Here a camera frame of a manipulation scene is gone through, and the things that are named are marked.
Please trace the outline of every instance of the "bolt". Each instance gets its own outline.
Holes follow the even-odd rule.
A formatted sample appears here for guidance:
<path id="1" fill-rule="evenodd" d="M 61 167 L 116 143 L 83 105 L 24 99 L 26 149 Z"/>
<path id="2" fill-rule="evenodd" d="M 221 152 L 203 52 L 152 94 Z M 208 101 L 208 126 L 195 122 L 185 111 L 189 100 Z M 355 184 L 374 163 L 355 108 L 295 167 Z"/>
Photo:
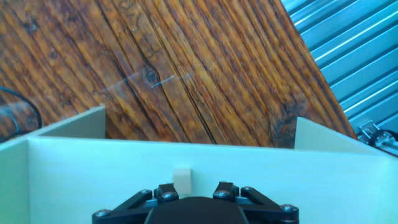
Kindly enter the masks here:
<path id="1" fill-rule="evenodd" d="M 149 193 L 152 193 L 152 191 L 151 191 L 151 190 L 148 190 L 148 189 L 141 190 L 140 192 L 141 192 L 142 194 L 149 194 Z"/>
<path id="2" fill-rule="evenodd" d="M 109 215 L 110 213 L 111 213 L 111 210 L 109 210 L 109 209 L 101 209 L 101 210 L 98 210 L 95 213 L 95 216 L 96 217 L 103 217 L 105 215 Z"/>
<path id="3" fill-rule="evenodd" d="M 284 212 L 296 212 L 298 210 L 297 207 L 293 206 L 293 205 L 289 205 L 289 204 L 285 204 L 285 205 L 281 205 L 280 208 L 284 211 Z"/>
<path id="4" fill-rule="evenodd" d="M 243 189 L 244 189 L 244 190 L 247 190 L 247 191 L 250 191 L 250 190 L 252 190 L 253 188 L 252 188 L 252 187 L 243 187 Z"/>
<path id="5" fill-rule="evenodd" d="M 229 192 L 226 190 L 218 190 L 214 192 L 213 196 L 216 198 L 226 198 L 229 196 Z"/>
<path id="6" fill-rule="evenodd" d="M 176 196 L 177 194 L 175 192 L 166 192 L 164 194 L 162 194 L 162 198 L 171 198 Z"/>

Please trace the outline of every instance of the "wood grain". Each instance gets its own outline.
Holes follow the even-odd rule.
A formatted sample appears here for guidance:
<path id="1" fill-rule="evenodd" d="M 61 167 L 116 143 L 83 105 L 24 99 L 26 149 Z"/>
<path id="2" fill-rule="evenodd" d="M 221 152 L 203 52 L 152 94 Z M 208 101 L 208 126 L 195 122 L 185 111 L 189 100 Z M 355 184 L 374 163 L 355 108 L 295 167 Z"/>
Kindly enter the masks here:
<path id="1" fill-rule="evenodd" d="M 355 138 L 278 0 L 0 7 L 0 84 L 45 124 L 105 105 L 116 139 L 292 148 L 298 116 Z"/>

